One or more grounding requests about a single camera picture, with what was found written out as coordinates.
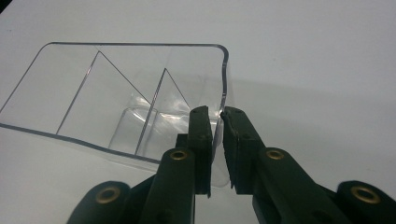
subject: white table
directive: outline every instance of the white table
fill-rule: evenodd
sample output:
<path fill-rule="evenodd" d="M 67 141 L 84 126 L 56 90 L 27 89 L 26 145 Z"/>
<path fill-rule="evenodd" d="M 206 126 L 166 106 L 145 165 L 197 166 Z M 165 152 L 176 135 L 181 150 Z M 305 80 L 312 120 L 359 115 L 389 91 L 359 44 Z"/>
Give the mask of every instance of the white table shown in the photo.
<path fill-rule="evenodd" d="M 396 2 L 23 1 L 0 15 L 0 105 L 51 41 L 216 43 L 229 101 L 319 184 L 396 198 Z M 64 223 L 94 185 L 150 174 L 0 128 L 0 223 Z M 196 223 L 257 223 L 249 196 L 197 197 Z"/>

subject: metal ring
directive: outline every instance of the metal ring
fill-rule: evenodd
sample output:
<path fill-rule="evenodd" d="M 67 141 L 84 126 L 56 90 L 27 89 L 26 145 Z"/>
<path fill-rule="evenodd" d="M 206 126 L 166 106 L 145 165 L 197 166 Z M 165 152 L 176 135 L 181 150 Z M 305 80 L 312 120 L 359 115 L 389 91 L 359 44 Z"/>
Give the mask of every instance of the metal ring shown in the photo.
<path fill-rule="evenodd" d="M 120 189 L 115 186 L 109 186 L 104 189 L 101 189 L 96 194 L 96 202 L 97 203 L 111 203 L 114 200 L 118 199 L 119 196 L 120 196 Z"/>
<path fill-rule="evenodd" d="M 353 196 L 365 203 L 380 203 L 381 198 L 372 189 L 366 188 L 364 186 L 354 186 L 350 189 Z M 361 192 L 369 194 L 370 196 L 362 195 Z"/>
<path fill-rule="evenodd" d="M 171 158 L 175 161 L 182 161 L 187 158 L 187 153 L 185 151 L 174 151 L 171 153 Z"/>
<path fill-rule="evenodd" d="M 281 153 L 278 150 L 268 150 L 266 152 L 266 154 L 267 154 L 267 157 L 269 157 L 273 160 L 282 160 L 285 157 L 285 155 L 283 155 L 283 153 Z"/>

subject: transparent plastic tray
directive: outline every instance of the transparent plastic tray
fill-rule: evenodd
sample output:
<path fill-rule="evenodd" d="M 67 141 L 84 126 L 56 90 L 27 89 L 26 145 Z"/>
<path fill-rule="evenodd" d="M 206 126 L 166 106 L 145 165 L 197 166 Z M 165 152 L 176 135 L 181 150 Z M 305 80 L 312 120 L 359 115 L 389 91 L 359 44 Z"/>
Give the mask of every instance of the transparent plastic tray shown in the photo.
<path fill-rule="evenodd" d="M 158 164 L 188 132 L 190 111 L 207 105 L 216 151 L 227 61 L 219 45 L 49 43 L 1 106 L 0 125 Z"/>

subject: clear plastic container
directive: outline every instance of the clear plastic container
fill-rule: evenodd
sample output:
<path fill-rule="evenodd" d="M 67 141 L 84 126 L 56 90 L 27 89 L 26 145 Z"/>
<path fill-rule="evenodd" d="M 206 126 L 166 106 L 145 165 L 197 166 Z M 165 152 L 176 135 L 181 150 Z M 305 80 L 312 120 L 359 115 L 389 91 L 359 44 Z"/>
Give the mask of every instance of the clear plastic container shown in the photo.
<path fill-rule="evenodd" d="M 221 142 L 227 49 L 195 44 L 49 43 L 0 109 L 2 127 L 158 164 L 207 105 Z M 215 186 L 227 183 L 215 160 Z"/>

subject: white surface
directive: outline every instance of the white surface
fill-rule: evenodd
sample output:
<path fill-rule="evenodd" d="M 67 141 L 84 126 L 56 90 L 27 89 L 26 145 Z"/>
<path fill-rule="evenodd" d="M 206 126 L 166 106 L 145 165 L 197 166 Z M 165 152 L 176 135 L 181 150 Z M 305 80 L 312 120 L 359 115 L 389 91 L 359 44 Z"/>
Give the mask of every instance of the white surface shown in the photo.
<path fill-rule="evenodd" d="M 357 179 L 396 198 L 395 11 L 394 1 L 14 0 L 0 15 L 0 105 L 51 41 L 218 43 L 230 51 L 229 104 L 267 146 L 325 187 Z M 94 184 L 144 176 L 0 129 L 0 223 L 63 223 Z M 227 189 L 196 210 L 196 223 L 257 222 L 250 198 Z"/>

